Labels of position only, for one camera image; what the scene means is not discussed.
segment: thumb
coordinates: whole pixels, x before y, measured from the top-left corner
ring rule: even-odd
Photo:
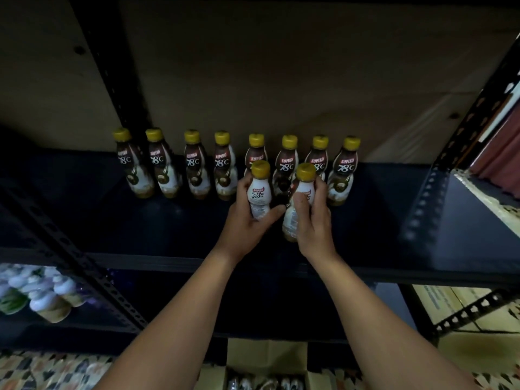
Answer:
[[[277,205],[273,209],[271,209],[267,215],[265,215],[262,219],[258,221],[257,228],[259,228],[262,232],[267,231],[269,227],[272,226],[274,222],[276,222],[282,215],[285,213],[285,205]]]
[[[298,230],[305,231],[311,227],[307,196],[297,192],[293,196],[293,202],[296,213],[298,214]]]

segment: coffee bottle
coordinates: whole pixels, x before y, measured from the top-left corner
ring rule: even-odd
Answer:
[[[263,134],[249,135],[249,149],[245,154],[245,171],[244,175],[251,169],[251,164],[258,160],[267,161],[267,152],[265,151],[265,140]]]
[[[354,182],[354,171],[357,168],[357,150],[361,140],[358,137],[347,137],[343,141],[343,147],[332,163],[332,170],[327,180],[327,201],[330,205],[341,205],[348,197],[352,183]]]
[[[272,173],[272,189],[276,197],[287,198],[287,190],[298,168],[297,146],[298,137],[295,135],[282,137],[282,150],[276,156],[276,170]]]
[[[132,141],[130,131],[118,128],[112,135],[117,142],[118,158],[125,170],[128,185],[139,198],[151,197],[155,189],[153,179],[144,165],[140,147]]]
[[[186,141],[184,148],[186,177],[190,191],[195,198],[203,200],[211,190],[210,178],[206,170],[206,150],[200,143],[200,134],[197,130],[186,130],[184,140]]]
[[[287,194],[289,196],[289,207],[283,217],[282,232],[289,242],[296,242],[296,230],[298,227],[298,214],[294,207],[293,197],[296,192],[302,192],[308,199],[309,205],[314,203],[314,181],[316,169],[310,163],[302,163],[296,169],[296,178],[292,181]]]
[[[166,198],[172,199],[177,196],[183,179],[172,163],[173,152],[164,140],[160,128],[149,128],[146,130],[148,138],[148,150],[152,161],[155,178]]]
[[[329,137],[326,135],[315,135],[313,137],[313,147],[305,157],[305,163],[314,165],[316,169],[316,177],[325,180],[327,166],[329,165],[329,155],[327,153],[327,145],[329,144]]]
[[[217,131],[215,133],[215,188],[221,200],[229,201],[237,192],[238,173],[235,152],[229,144],[229,133]]]
[[[248,189],[248,200],[251,214],[256,220],[263,218],[270,210],[271,186],[269,175],[271,167],[265,160],[257,160],[251,165],[253,181]]]

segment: person's right hand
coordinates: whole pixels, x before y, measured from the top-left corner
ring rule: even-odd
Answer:
[[[337,253],[332,241],[330,210],[327,208],[327,184],[316,178],[316,194],[309,216],[309,202],[303,193],[294,195],[294,207],[298,214],[296,238],[300,252],[314,265],[317,260],[336,258]]]

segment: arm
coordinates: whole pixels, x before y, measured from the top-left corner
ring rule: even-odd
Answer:
[[[336,253],[327,185],[317,178],[309,216],[307,199],[294,196],[298,245],[325,283],[361,371],[374,390],[475,390],[465,375],[382,302]]]
[[[272,209],[261,221],[251,217],[247,188],[240,180],[222,234],[188,282],[138,335],[101,378],[96,390],[191,390],[211,340],[218,307],[236,264],[285,212]]]

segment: yellow cap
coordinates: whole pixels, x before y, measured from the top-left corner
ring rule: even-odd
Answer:
[[[159,142],[164,138],[160,128],[149,128],[146,130],[146,137],[150,142]]]
[[[298,147],[298,137],[295,135],[284,135],[282,137],[282,146],[289,150],[296,149]]]
[[[229,133],[227,131],[217,131],[215,142],[219,145],[229,145]]]
[[[358,150],[361,140],[358,137],[348,136],[343,141],[343,148],[346,150]]]
[[[302,182],[312,182],[316,178],[316,169],[310,163],[302,163],[296,169],[296,178]]]
[[[271,166],[265,160],[257,160],[251,164],[251,174],[256,179],[267,179],[270,173]]]
[[[132,134],[127,128],[120,127],[112,133],[116,142],[127,142],[132,139]]]
[[[315,135],[313,137],[313,147],[320,150],[325,150],[329,144],[329,137],[326,135]]]
[[[186,144],[198,144],[200,142],[200,134],[198,130],[184,131],[184,140]]]
[[[264,135],[263,134],[250,134],[249,144],[254,148],[261,148],[264,146]]]

